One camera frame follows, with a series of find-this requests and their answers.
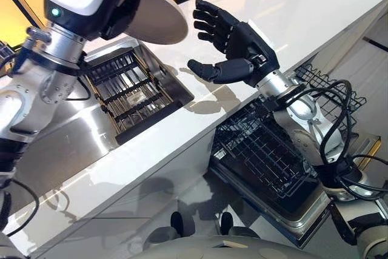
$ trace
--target silver metal joint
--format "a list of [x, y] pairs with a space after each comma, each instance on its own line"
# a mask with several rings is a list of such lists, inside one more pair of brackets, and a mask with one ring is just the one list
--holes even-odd
[[86, 39], [52, 22], [48, 22], [45, 33], [50, 35], [50, 41], [40, 40], [38, 42], [40, 51], [67, 62], [78, 62]]
[[293, 89], [293, 83], [279, 70], [274, 70], [265, 76], [256, 88], [266, 98], [277, 97], [282, 93], [289, 92]]

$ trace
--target robot finger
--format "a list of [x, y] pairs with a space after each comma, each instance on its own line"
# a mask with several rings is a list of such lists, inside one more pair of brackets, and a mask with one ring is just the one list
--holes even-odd
[[217, 16], [218, 11], [221, 10], [221, 8], [219, 8], [218, 6], [204, 0], [196, 0], [195, 7], [196, 9], [210, 13], [213, 16]]
[[214, 36], [209, 33], [198, 33], [198, 39], [202, 39], [203, 41], [213, 42]]
[[198, 30], [204, 30], [205, 32], [207, 32], [209, 34], [214, 34], [214, 26], [212, 26], [204, 21], [195, 21], [194, 28], [196, 28]]
[[215, 84], [229, 84], [243, 81], [249, 78], [253, 72], [253, 64], [246, 59], [231, 59], [219, 62], [215, 66], [202, 64], [195, 60], [190, 60], [187, 66], [198, 77]]
[[195, 19], [199, 19], [200, 21], [205, 21], [210, 25], [216, 24], [216, 18], [207, 12], [203, 12], [202, 10], [194, 10], [193, 17]]

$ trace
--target dish rack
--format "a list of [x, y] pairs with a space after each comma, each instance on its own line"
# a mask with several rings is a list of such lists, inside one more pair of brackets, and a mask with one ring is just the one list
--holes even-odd
[[[327, 87], [335, 80], [305, 64], [296, 78], [310, 88]], [[335, 87], [345, 95], [344, 87]], [[326, 118], [334, 121], [340, 114], [335, 96], [316, 99]], [[366, 103], [352, 92], [352, 112]], [[340, 130], [346, 129], [342, 123]], [[292, 144], [288, 134], [266, 111], [259, 99], [252, 101], [216, 128], [212, 155], [240, 180], [249, 181], [262, 195], [275, 199], [291, 197], [307, 180], [316, 180], [315, 171]]]
[[131, 47], [89, 63], [87, 81], [123, 144], [181, 107]]

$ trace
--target wire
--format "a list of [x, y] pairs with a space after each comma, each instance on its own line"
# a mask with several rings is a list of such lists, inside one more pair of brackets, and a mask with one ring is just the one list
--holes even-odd
[[85, 89], [85, 91], [87, 92], [87, 97], [83, 97], [83, 98], [67, 98], [66, 101], [85, 101], [85, 100], [89, 100], [90, 97], [92, 96], [92, 94], [90, 93], [90, 90], [89, 88], [87, 88], [87, 86], [85, 85], [85, 83], [82, 81], [82, 79], [80, 77], [77, 77], [77, 80], [78, 82], [80, 83], [80, 85], [82, 85], [82, 87]]
[[[342, 80], [339, 80], [335, 83], [333, 83], [331, 85], [331, 87], [335, 87], [336, 85], [338, 85], [340, 82], [342, 82]], [[330, 137], [334, 134], [334, 132], [336, 131], [337, 128], [339, 128], [339, 126], [341, 125], [342, 121], [344, 118], [347, 119], [347, 127], [351, 128], [351, 120], [350, 120], [350, 114], [348, 115], [347, 114], [347, 107], [346, 107], [346, 104], [348, 104], [350, 102], [350, 93], [347, 92], [347, 95], [346, 95], [346, 99], [344, 99], [337, 91], [331, 89], [331, 88], [312, 88], [312, 89], [308, 89], [308, 90], [305, 90], [303, 91], [302, 93], [300, 93], [299, 95], [293, 97], [289, 102], [287, 102], [287, 106], [290, 106], [291, 104], [293, 104], [295, 101], [297, 101], [298, 99], [300, 99], [302, 96], [304, 95], [307, 95], [309, 94], [310, 92], [321, 92], [321, 93], [326, 93], [326, 92], [329, 92], [333, 95], [335, 95], [339, 101], [341, 102], [341, 107], [342, 107], [342, 111], [341, 111], [341, 114], [339, 115], [339, 117], [337, 118], [337, 120], [335, 121], [335, 123], [331, 126], [331, 128], [329, 129], [329, 131], [326, 133], [325, 137], [323, 138], [322, 140], [322, 143], [319, 147], [319, 152], [321, 154], [321, 158], [322, 158], [322, 161], [324, 164], [328, 164], [328, 160], [326, 158], [326, 153], [325, 153], [325, 148], [326, 148], [326, 144], [328, 142], [328, 140], [330, 139]], [[349, 136], [349, 139], [347, 139], [347, 141], [345, 142], [345, 145], [344, 145], [344, 149], [343, 151], [341, 152], [340, 156], [339, 157], [344, 157], [348, 148], [349, 148], [349, 144], [350, 144], [350, 134], [351, 134], [351, 130], [348, 130], [348, 136]]]
[[342, 177], [342, 179], [347, 181], [347, 182], [349, 182], [349, 183], [352, 183], [353, 185], [356, 185], [356, 186], [359, 186], [359, 187], [361, 187], [363, 189], [366, 189], [366, 190], [379, 191], [379, 192], [388, 192], [388, 189], [386, 189], [386, 188], [373, 187], [373, 186], [370, 186], [370, 185], [358, 183], [358, 182], [353, 181], [351, 179], [348, 179], [346, 177]]
[[375, 157], [375, 156], [371, 156], [371, 155], [357, 154], [357, 155], [352, 156], [352, 159], [355, 159], [355, 158], [369, 158], [369, 159], [373, 159], [373, 160], [380, 161], [380, 162], [382, 162], [383, 164], [385, 164], [385, 165], [388, 166], [388, 161], [386, 161], [386, 160], [384, 160], [384, 159], [382, 159], [382, 158], [378, 158], [378, 157]]
[[1, 61], [0, 63], [0, 70], [8, 63], [10, 62], [13, 58], [16, 57], [16, 54], [9, 55], [8, 57], [5, 57], [4, 60]]
[[357, 192], [353, 191], [352, 189], [350, 189], [350, 187], [348, 185], [345, 184], [345, 182], [342, 180], [342, 178], [340, 177], [339, 179], [339, 183], [342, 185], [342, 187], [348, 191], [348, 193], [350, 193], [351, 195], [353, 195], [354, 197], [356, 198], [359, 198], [361, 200], [366, 200], [366, 201], [375, 201], [375, 200], [379, 200], [381, 198], [381, 193], [378, 194], [378, 195], [375, 195], [375, 196], [369, 196], [369, 197], [366, 197], [365, 195], [361, 195], [361, 194], [358, 194]]
[[28, 219], [26, 219], [26, 221], [24, 223], [22, 223], [16, 230], [13, 230], [9, 234], [7, 234], [8, 237], [11, 237], [14, 234], [16, 234], [17, 232], [23, 230], [23, 228], [25, 228], [26, 225], [28, 225], [28, 223], [33, 219], [33, 217], [36, 215], [36, 213], [38, 212], [38, 209], [39, 209], [39, 197], [34, 193], [34, 191], [31, 188], [29, 188], [27, 185], [25, 185], [24, 183], [22, 183], [16, 179], [12, 179], [12, 181], [15, 184], [24, 188], [33, 197], [33, 199], [35, 201], [35, 208], [32, 211], [31, 215], [28, 217]]
[[[335, 87], [337, 87], [340, 84], [343, 84], [345, 86], [345, 88], [346, 88], [345, 98], [343, 98], [339, 94], [339, 92], [333, 90]], [[337, 161], [341, 161], [341, 160], [345, 159], [345, 155], [346, 155], [346, 153], [347, 153], [347, 151], [349, 149], [350, 140], [351, 140], [351, 137], [352, 137], [352, 120], [351, 120], [351, 109], [350, 109], [350, 102], [351, 102], [351, 97], [352, 97], [352, 85], [351, 85], [351, 83], [348, 80], [343, 80], [342, 79], [342, 80], [335, 81], [328, 88], [320, 88], [320, 87], [319, 88], [312, 88], [312, 89], [306, 90], [306, 91], [300, 93], [299, 95], [297, 95], [296, 97], [292, 98], [289, 102], [287, 102], [287, 106], [290, 106], [295, 101], [300, 99], [302, 96], [304, 96], [306, 94], [309, 94], [310, 92], [318, 92], [318, 94], [313, 96], [314, 98], [318, 98], [318, 97], [320, 97], [321, 95], [324, 94], [327, 99], [331, 100], [332, 102], [335, 102], [337, 104], [337, 106], [340, 106], [340, 108], [341, 108], [340, 115], [338, 116], [338, 118], [334, 122], [333, 126], [326, 133], [326, 135], [323, 138], [323, 140], [321, 142], [321, 145], [319, 147], [319, 153], [321, 155], [321, 158], [322, 158], [322, 161], [323, 161], [324, 164], [328, 164], [329, 163], [327, 158], [326, 158], [326, 153], [325, 153], [326, 144], [330, 140], [330, 138], [334, 134], [334, 132], [340, 127], [340, 125], [343, 122], [343, 120], [346, 119], [346, 138], [345, 138], [345, 142], [344, 142], [344, 147], [343, 147], [343, 150], [341, 151], [339, 157], [337, 158]], [[325, 94], [327, 92], [335, 95], [339, 99], [339, 103], [336, 102], [334, 99], [332, 99], [332, 97], [327, 96]], [[375, 159], [375, 160], [378, 160], [378, 161], [382, 162], [385, 165], [388, 165], [387, 161], [385, 161], [385, 160], [383, 160], [381, 158], [378, 158], [378, 157], [370, 156], [370, 155], [361, 155], [360, 154], [360, 155], [354, 155], [351, 158], [354, 160], [355, 158], [358, 158], [358, 157]], [[359, 182], [352, 181], [352, 180], [350, 180], [350, 179], [348, 179], [346, 177], [341, 177], [340, 176], [340, 177], [338, 177], [338, 181], [342, 185], [342, 187], [346, 191], [348, 191], [348, 193], [353, 195], [355, 198], [358, 198], [358, 199], [361, 199], [361, 200], [375, 201], [375, 200], [380, 199], [383, 196], [384, 192], [388, 192], [388, 189], [368, 186], [368, 185], [365, 185], [365, 184], [362, 184], [362, 183], [359, 183]], [[348, 185], [346, 185], [346, 183], [344, 181], [347, 181], [348, 183], [351, 183], [351, 184], [353, 184], [355, 186], [361, 187], [361, 188], [363, 188], [365, 190], [375, 191], [375, 192], [378, 192], [378, 193], [376, 195], [374, 195], [374, 196], [360, 195], [357, 192], [353, 191]]]

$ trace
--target metal grate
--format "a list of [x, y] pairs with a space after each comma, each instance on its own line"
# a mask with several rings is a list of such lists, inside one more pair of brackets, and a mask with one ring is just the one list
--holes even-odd
[[291, 196], [308, 178], [303, 157], [271, 115], [259, 118], [255, 100], [216, 129], [213, 155], [230, 170], [243, 164], [262, 185], [280, 198]]
[[87, 76], [118, 134], [173, 102], [133, 49], [94, 65]]
[[[295, 70], [296, 77], [304, 82], [307, 83], [310, 88], [318, 88], [318, 87], [328, 87], [333, 82], [335, 82], [335, 79], [330, 79], [328, 75], [321, 74], [321, 71], [318, 69], [313, 69], [311, 64], [304, 64], [300, 67], [298, 67]], [[336, 86], [335, 89], [338, 91], [338, 93], [345, 98], [346, 90], [345, 86], [343, 84], [340, 84], [339, 86]], [[338, 116], [341, 113], [341, 109], [339, 107], [339, 99], [337, 96], [325, 93], [318, 97], [316, 99], [318, 104], [321, 106], [321, 111], [323, 115], [331, 122], [334, 122]], [[366, 103], [365, 97], [358, 97], [356, 92], [352, 91], [352, 98], [350, 102], [350, 108], [352, 113], [358, 110], [361, 106], [363, 106]], [[352, 119], [352, 127], [357, 123], [356, 119], [354, 117], [351, 117]], [[346, 130], [345, 121], [342, 122], [342, 124], [339, 127], [339, 130], [343, 131]]]
[[[328, 87], [335, 81], [310, 64], [299, 67], [296, 76], [311, 88]], [[344, 87], [336, 89], [345, 95]], [[338, 100], [328, 95], [317, 100], [326, 118], [334, 121], [340, 114]], [[352, 93], [352, 112], [365, 103], [365, 98]], [[212, 154], [240, 179], [259, 185], [259, 191], [269, 197], [291, 197], [303, 182], [313, 179], [314, 171], [258, 99], [216, 128]]]

